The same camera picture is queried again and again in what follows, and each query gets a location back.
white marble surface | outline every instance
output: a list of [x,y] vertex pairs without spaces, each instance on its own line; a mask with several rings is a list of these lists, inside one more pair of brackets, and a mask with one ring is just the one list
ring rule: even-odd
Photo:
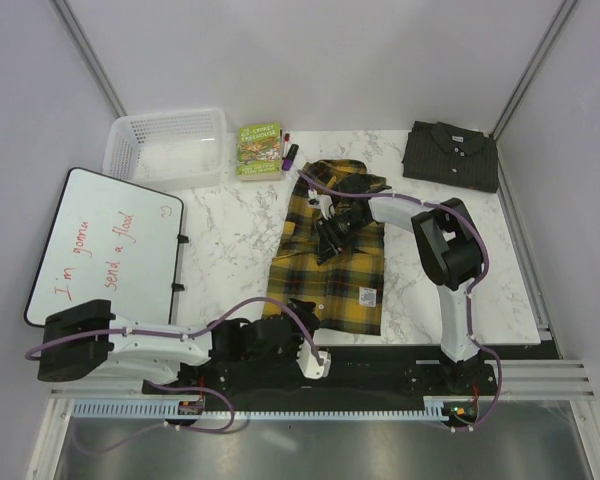
[[[487,343],[538,343],[538,331],[497,195],[411,180],[401,176],[406,131],[292,132],[300,146],[295,166],[320,159],[355,159],[369,173],[387,178],[396,191],[429,201],[461,198],[487,245],[491,271],[476,289],[475,331]],[[229,164],[235,158],[230,136]],[[186,209],[185,247],[175,323],[209,322],[241,300],[264,295],[297,174],[276,182],[242,183],[232,168],[216,187],[172,192]],[[414,237],[391,225],[385,230],[382,335],[352,335],[321,329],[327,344],[430,344],[442,333],[435,286],[420,265]],[[260,318],[262,304],[238,312]]]

black shirt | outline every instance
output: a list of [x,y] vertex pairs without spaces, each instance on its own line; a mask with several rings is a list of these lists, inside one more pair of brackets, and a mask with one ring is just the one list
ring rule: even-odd
[[415,122],[402,163],[404,177],[498,191],[496,142],[482,132],[440,122]]

yellow plaid shirt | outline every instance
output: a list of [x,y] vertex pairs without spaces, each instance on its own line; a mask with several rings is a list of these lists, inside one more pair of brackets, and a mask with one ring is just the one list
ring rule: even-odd
[[[367,174],[357,160],[320,160],[303,171],[332,187],[352,173]],[[385,179],[368,175],[372,187]],[[384,286],[384,224],[371,223],[358,232],[344,252],[318,265],[320,210],[309,207],[309,186],[298,179],[293,189],[278,252],[271,263],[267,296],[286,303],[289,298],[315,302],[320,328],[380,335]],[[340,199],[334,197],[334,203]],[[336,214],[345,208],[336,206]],[[266,304],[264,315],[280,313]]]

book cover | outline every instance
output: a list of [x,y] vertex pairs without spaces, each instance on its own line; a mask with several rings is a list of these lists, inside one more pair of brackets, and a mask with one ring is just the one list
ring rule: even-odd
[[280,124],[264,123],[240,129],[238,134],[238,177],[281,172]]

white tag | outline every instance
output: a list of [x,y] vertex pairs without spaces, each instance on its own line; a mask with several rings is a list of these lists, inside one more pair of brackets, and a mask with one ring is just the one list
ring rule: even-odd
[[363,307],[376,306],[376,289],[360,287],[360,294],[358,295],[358,303]]

